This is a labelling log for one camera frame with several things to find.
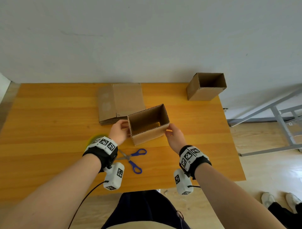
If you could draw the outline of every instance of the person's left hand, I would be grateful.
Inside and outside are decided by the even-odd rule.
[[[120,119],[111,127],[109,138],[119,146],[130,137],[128,120]]]

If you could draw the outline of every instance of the wire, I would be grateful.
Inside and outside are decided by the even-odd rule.
[[[97,186],[95,186],[95,187],[94,187],[94,188],[93,188],[93,189],[92,189],[92,190],[84,197],[84,199],[83,199],[82,202],[80,203],[80,206],[82,205],[82,203],[84,202],[84,200],[89,196],[89,194],[93,192],[93,190],[95,190],[95,189],[96,189],[97,187],[99,187],[101,184],[103,184],[103,183],[108,183],[108,182],[109,182],[108,180],[105,180],[105,181],[103,181],[102,183],[99,183]],[[78,207],[78,209],[76,210],[75,214],[73,215],[73,218],[72,218],[72,220],[71,220],[71,222],[70,222],[70,224],[69,224],[68,229],[70,228],[70,226],[71,226],[71,224],[72,224],[72,222],[73,222],[73,219],[75,218],[76,213],[78,212],[80,206]]]
[[[188,188],[190,188],[190,187],[200,188],[200,186],[188,185]]]

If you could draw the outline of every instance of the hand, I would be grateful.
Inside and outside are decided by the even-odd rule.
[[[109,138],[119,146],[130,137],[128,120],[120,119],[111,127]]]
[[[165,132],[169,146],[179,155],[182,147],[187,145],[184,134],[173,123],[170,123],[168,130],[172,130]]]

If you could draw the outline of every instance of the flattened cardboard box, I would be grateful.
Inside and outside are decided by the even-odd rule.
[[[187,86],[188,100],[212,100],[226,87],[223,73],[196,73]]]
[[[116,123],[119,119],[145,110],[140,83],[119,83],[101,87],[98,91],[98,113],[101,125]]]
[[[164,104],[128,115],[130,135],[134,145],[160,137],[169,126]]]

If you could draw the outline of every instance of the person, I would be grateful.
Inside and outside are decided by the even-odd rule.
[[[292,193],[285,195],[286,202],[293,212],[281,207],[274,196],[265,192],[261,196],[262,204],[288,229],[301,228],[302,201]]]
[[[109,136],[117,145],[129,137],[127,120],[119,120]],[[170,124],[166,137],[179,154],[187,146],[183,133]],[[85,193],[102,168],[101,160],[88,153],[16,205],[3,220],[1,229],[66,229]],[[225,229],[284,229],[261,203],[209,163],[200,163],[191,174],[198,181]],[[189,228],[162,194],[155,190],[122,194],[117,208],[103,229]]]

